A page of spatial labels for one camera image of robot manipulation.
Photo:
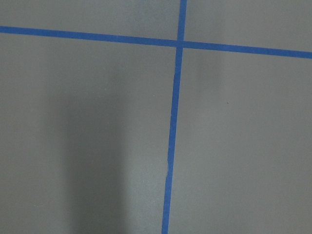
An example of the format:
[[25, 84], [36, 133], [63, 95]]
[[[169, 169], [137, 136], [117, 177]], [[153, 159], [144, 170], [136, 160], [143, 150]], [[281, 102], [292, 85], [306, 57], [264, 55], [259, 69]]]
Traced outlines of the brown paper table cover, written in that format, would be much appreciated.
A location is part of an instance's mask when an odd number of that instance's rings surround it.
[[309, 234], [309, 0], [3, 0], [3, 234]]

